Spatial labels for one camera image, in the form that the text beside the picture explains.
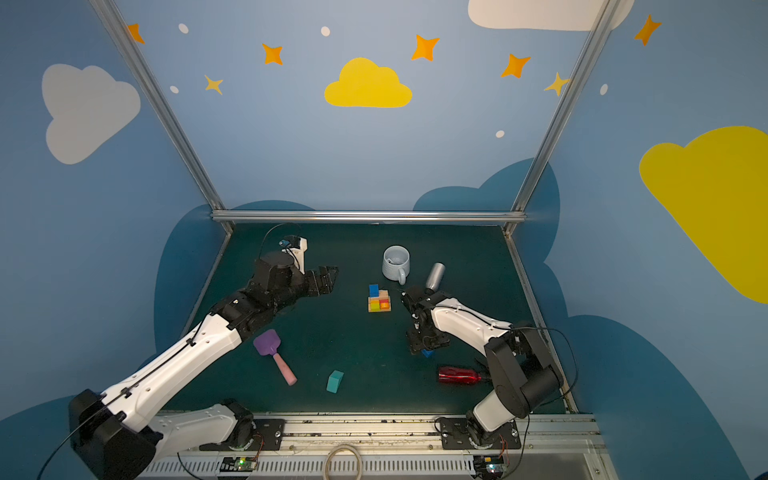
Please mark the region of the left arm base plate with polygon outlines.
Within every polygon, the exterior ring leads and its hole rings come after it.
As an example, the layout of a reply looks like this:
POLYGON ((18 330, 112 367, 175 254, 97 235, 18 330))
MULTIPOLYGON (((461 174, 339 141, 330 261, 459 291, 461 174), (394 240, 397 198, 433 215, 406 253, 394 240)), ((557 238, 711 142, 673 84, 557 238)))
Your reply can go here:
POLYGON ((284 428, 285 420, 282 418, 239 420, 223 442, 211 447, 215 451, 277 451, 282 443, 284 428))

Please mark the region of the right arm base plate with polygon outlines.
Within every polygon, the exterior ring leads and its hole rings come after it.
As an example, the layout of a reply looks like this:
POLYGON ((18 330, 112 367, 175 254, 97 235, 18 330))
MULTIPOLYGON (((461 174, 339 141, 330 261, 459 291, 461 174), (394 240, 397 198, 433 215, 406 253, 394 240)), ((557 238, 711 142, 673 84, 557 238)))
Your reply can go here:
POLYGON ((496 430, 486 431, 478 422, 464 417, 438 417, 435 428, 444 450, 518 450, 522 432, 511 420, 496 430))

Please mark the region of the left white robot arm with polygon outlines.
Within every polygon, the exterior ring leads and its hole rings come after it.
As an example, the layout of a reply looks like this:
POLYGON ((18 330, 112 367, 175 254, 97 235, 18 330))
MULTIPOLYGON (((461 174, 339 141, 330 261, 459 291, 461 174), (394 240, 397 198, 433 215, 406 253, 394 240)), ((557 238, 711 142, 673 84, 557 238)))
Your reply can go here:
POLYGON ((228 352, 303 297, 332 292, 335 266, 307 270, 300 250, 258 259, 248 284, 218 302, 201 323, 153 361, 102 393, 69 404, 72 450, 99 479, 135 479, 157 459, 202 445, 245 450, 256 439, 252 413, 228 400, 171 415, 158 412, 228 352))

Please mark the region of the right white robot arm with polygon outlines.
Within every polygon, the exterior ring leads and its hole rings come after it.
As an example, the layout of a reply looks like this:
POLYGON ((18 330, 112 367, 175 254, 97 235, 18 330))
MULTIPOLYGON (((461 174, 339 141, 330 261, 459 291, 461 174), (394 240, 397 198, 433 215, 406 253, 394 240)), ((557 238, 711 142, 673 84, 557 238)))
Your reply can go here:
POLYGON ((467 415, 469 438, 487 446, 514 419, 523 419, 564 384, 540 330, 479 313, 440 291, 412 287, 401 293, 413 325, 412 354, 434 351, 456 338, 485 357, 493 390, 467 415))

